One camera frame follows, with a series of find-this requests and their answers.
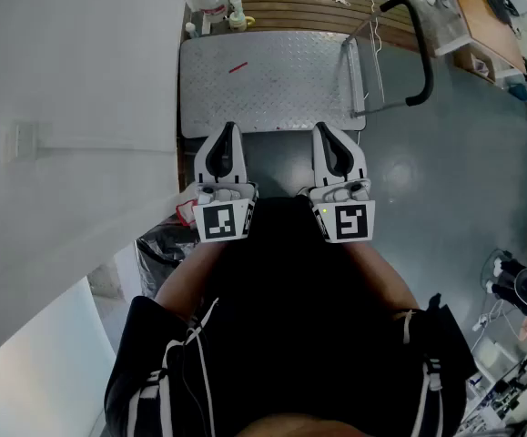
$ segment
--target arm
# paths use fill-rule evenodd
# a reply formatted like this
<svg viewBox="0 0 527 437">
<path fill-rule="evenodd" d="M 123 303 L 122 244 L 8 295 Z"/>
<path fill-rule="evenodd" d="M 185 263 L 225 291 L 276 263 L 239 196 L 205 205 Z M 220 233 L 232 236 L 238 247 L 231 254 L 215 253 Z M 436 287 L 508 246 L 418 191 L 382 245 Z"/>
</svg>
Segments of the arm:
<svg viewBox="0 0 527 437">
<path fill-rule="evenodd" d="M 205 290 L 208 275 L 227 243 L 199 243 L 160 287 L 154 300 L 189 321 Z"/>
<path fill-rule="evenodd" d="M 343 243 L 367 286 L 390 310 L 417 310 L 409 287 L 377 250 L 366 243 Z"/>
</svg>

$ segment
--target diamond plate metal table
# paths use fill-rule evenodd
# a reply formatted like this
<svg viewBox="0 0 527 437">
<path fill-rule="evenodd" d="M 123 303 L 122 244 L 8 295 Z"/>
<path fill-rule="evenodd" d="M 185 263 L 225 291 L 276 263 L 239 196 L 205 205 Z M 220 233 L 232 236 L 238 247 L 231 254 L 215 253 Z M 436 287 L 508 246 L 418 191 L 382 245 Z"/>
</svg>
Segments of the diamond plate metal table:
<svg viewBox="0 0 527 437">
<path fill-rule="evenodd" d="M 324 121 L 363 129 L 362 77 L 347 35 L 277 31 L 190 39 L 180 48 L 184 137 L 205 137 L 234 121 L 242 132 L 298 131 Z M 247 62 L 233 71 L 233 68 Z"/>
</svg>

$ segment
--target black shirt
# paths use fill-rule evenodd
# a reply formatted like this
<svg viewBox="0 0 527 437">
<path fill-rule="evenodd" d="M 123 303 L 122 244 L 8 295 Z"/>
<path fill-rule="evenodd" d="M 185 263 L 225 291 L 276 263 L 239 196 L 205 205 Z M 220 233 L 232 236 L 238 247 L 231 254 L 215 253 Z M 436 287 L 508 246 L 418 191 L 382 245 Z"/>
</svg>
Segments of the black shirt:
<svg viewBox="0 0 527 437">
<path fill-rule="evenodd" d="M 258 201 L 248 239 L 231 243 L 213 270 L 198 318 L 208 310 L 200 344 L 186 343 L 192 331 L 182 320 L 153 300 L 134 299 L 107 386 L 112 435 L 127 435 L 134 408 L 131 434 L 161 435 L 164 397 L 152 400 L 160 395 L 157 382 L 147 381 L 153 371 L 167 375 L 168 388 L 160 390 L 167 390 L 175 436 L 210 435 L 207 389 L 219 437 L 278 413 L 346 422 L 370 435 L 410 435 L 422 348 L 403 345 L 404 319 L 393 321 L 366 290 L 341 245 L 324 242 L 306 199 Z M 415 323 L 421 330 L 426 324 Z M 173 340 L 180 344 L 171 345 L 163 368 Z M 443 435 L 452 435 L 465 381 L 446 375 Z M 134 406 L 132 397 L 145 388 Z"/>
</svg>

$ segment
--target black handle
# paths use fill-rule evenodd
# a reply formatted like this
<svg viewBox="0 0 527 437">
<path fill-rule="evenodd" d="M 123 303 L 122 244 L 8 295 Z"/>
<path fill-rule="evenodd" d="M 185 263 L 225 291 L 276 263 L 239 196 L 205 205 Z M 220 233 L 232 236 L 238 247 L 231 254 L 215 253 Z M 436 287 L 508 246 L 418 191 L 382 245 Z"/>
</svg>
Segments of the black handle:
<svg viewBox="0 0 527 437">
<path fill-rule="evenodd" d="M 425 86 L 417 96 L 407 97 L 405 102 L 409 107 L 417 106 L 427 100 L 433 90 L 433 68 L 431 67 L 431 59 L 427 51 L 427 43 L 421 27 L 421 20 L 417 14 L 417 10 L 409 0 L 389 0 L 380 6 L 380 11 L 386 13 L 395 6 L 405 5 L 409 10 L 410 20 L 415 28 L 415 36 L 417 37 L 417 44 L 419 45 L 419 53 L 421 54 L 421 62 L 423 64 L 423 72 L 425 74 Z"/>
</svg>

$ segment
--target black trash bag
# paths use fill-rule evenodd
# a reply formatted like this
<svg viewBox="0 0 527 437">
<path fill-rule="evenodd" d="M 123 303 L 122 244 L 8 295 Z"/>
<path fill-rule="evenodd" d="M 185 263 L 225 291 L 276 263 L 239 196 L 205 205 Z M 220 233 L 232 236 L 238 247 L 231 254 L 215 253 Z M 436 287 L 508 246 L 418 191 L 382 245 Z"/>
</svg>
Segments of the black trash bag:
<svg viewBox="0 0 527 437">
<path fill-rule="evenodd" d="M 154 299 L 164 281 L 198 244 L 198 232 L 172 217 L 136 239 L 142 294 Z"/>
</svg>

